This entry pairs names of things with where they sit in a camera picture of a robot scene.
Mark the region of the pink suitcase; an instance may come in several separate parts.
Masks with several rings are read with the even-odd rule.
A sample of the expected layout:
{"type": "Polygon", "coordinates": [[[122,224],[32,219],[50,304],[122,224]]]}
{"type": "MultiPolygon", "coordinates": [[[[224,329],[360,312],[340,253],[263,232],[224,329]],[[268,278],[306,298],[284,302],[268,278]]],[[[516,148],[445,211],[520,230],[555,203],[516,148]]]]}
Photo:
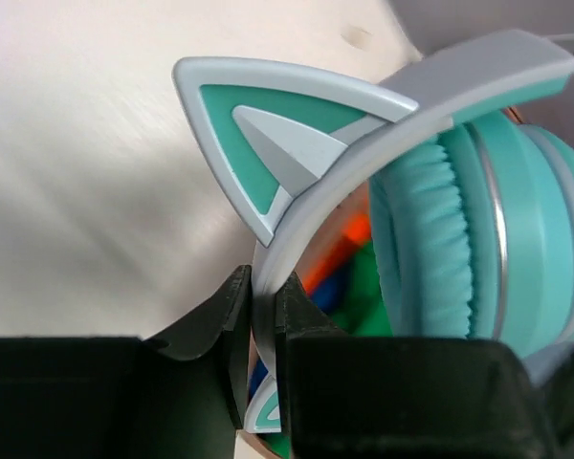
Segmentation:
{"type": "Polygon", "coordinates": [[[400,336],[497,339],[529,358],[574,343],[574,149],[507,108],[455,114],[393,139],[393,125],[328,135],[341,150],[254,253],[253,334],[276,368],[271,304],[301,258],[325,255],[369,185],[383,299],[400,336]]]}

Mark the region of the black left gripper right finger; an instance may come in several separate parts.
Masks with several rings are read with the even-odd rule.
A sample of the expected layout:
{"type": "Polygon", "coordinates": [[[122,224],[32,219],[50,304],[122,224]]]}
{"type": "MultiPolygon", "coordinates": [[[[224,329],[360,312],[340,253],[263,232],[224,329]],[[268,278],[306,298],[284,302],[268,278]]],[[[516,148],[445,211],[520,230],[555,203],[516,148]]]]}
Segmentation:
{"type": "Polygon", "coordinates": [[[558,458],[521,360],[485,339],[353,337],[291,276],[275,300],[280,419],[297,458],[558,458]]]}

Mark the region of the orange jacket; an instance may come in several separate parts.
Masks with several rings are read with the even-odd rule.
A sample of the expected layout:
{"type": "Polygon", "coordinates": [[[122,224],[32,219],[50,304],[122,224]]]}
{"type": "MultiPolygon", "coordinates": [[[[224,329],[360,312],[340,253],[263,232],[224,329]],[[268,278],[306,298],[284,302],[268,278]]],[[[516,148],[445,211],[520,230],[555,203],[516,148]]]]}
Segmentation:
{"type": "Polygon", "coordinates": [[[308,244],[296,272],[304,291],[310,294],[329,274],[344,265],[371,241],[368,214],[356,211],[348,218],[325,222],[308,244]]]}

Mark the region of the teal white cat-ear headphones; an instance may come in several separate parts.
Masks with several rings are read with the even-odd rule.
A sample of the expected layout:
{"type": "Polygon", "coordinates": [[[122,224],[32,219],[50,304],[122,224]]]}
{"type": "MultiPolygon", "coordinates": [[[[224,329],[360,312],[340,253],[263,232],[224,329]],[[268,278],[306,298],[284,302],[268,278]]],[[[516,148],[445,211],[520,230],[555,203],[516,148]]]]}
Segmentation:
{"type": "Polygon", "coordinates": [[[527,358],[574,341],[574,150],[505,114],[572,76],[574,33],[521,30],[455,44],[378,85],[277,61],[179,60],[194,137],[258,240],[253,332],[266,367],[272,301],[363,182],[394,332],[497,339],[527,358]]]}

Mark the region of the green t-shirt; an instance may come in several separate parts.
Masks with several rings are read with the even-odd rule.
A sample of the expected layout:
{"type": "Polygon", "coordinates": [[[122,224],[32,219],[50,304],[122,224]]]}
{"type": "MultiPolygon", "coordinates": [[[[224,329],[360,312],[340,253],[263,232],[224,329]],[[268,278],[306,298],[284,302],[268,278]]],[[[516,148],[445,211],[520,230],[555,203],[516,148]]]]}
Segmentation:
{"type": "Polygon", "coordinates": [[[364,377],[373,373],[368,353],[390,335],[371,241],[347,262],[350,285],[333,316],[315,305],[295,275],[276,297],[276,389],[254,419],[261,423],[257,436],[281,458],[319,452],[353,425],[342,407],[362,413],[371,401],[361,393],[364,377]]]}

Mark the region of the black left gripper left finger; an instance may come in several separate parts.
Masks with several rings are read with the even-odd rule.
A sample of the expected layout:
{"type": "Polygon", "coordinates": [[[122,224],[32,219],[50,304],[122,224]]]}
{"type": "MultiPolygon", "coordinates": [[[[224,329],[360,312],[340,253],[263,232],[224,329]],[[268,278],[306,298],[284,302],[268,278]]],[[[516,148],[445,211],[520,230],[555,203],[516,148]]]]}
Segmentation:
{"type": "Polygon", "coordinates": [[[251,270],[149,339],[0,338],[0,458],[230,458],[251,270]]]}

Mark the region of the blue zip jacket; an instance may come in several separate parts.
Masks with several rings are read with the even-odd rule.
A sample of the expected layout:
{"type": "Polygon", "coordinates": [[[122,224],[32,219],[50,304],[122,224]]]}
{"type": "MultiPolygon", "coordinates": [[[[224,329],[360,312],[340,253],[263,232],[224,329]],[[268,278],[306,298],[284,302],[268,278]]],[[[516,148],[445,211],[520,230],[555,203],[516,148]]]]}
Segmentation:
{"type": "MultiPolygon", "coordinates": [[[[333,316],[341,307],[347,288],[350,285],[352,263],[347,262],[325,277],[322,282],[309,294],[309,298],[324,313],[333,316]]],[[[261,359],[257,359],[253,373],[250,376],[249,398],[251,398],[268,370],[261,359]]]]}

